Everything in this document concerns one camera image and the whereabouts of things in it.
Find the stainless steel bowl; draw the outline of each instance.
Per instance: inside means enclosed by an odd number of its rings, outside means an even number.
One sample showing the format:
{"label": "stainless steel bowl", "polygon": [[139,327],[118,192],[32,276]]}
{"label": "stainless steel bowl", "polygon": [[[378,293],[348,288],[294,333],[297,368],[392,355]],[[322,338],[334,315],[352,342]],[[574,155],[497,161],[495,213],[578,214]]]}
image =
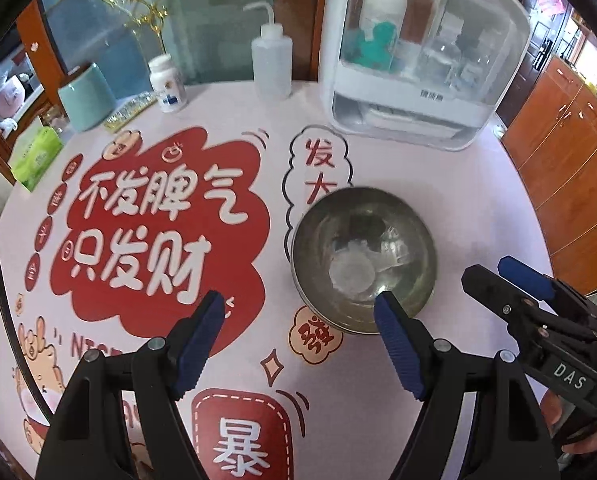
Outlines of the stainless steel bowl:
{"label": "stainless steel bowl", "polygon": [[374,300],[391,290],[409,316],[432,294],[434,241],[405,202],[379,189],[346,187],[305,213],[291,248],[294,283],[309,308],[346,332],[377,334]]}

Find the person's hand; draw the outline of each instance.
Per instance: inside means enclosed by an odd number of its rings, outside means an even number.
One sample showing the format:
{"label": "person's hand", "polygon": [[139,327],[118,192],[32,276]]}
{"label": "person's hand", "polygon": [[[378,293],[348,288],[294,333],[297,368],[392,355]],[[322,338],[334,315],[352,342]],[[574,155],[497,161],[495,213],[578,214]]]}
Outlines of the person's hand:
{"label": "person's hand", "polygon": [[[540,410],[543,413],[543,418],[547,423],[550,433],[552,433],[553,425],[558,422],[563,414],[561,401],[553,391],[547,390],[544,394],[543,400],[540,401]],[[564,453],[572,453],[576,455],[592,453],[594,451],[597,451],[597,432],[584,440],[563,446]]]}

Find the teal object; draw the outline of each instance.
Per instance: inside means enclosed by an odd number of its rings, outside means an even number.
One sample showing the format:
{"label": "teal object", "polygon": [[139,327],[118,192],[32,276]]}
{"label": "teal object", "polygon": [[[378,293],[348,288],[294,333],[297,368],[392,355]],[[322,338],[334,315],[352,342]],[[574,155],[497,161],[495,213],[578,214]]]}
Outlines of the teal object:
{"label": "teal object", "polygon": [[116,99],[96,63],[58,89],[58,96],[77,132],[102,123],[116,107]]}
{"label": "teal object", "polygon": [[360,41],[358,56],[353,62],[374,70],[389,70],[393,57],[392,45],[396,40],[396,26],[390,22],[377,23],[372,35],[371,41]]}

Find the screw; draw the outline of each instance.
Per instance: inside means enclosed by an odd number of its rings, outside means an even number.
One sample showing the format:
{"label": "screw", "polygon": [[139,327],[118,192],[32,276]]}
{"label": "screw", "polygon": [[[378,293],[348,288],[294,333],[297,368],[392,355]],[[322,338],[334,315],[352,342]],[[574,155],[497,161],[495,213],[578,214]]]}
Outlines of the screw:
{"label": "screw", "polygon": [[499,355],[501,356],[501,361],[506,363],[513,363],[516,360],[516,356],[509,350],[501,350]]}
{"label": "screw", "polygon": [[163,339],[162,337],[152,337],[147,342],[147,348],[149,348],[150,350],[160,350],[164,346],[165,346],[165,339]]}
{"label": "screw", "polygon": [[446,339],[436,339],[434,341],[434,348],[439,352],[449,352],[452,349],[452,344]]}
{"label": "screw", "polygon": [[92,348],[85,352],[85,355],[83,355],[83,359],[85,359],[88,363],[91,363],[93,361],[96,361],[99,355],[101,355],[101,351],[97,350],[96,348]]}

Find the teal cup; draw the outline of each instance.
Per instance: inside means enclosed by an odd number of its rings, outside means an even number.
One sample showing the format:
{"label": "teal cup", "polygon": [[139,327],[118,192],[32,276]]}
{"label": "teal cup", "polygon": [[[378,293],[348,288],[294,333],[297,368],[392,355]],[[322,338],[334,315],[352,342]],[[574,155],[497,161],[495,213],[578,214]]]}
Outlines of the teal cup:
{"label": "teal cup", "polygon": [[58,89],[58,96],[77,132],[102,123],[116,107],[112,89],[96,63],[76,70]]}

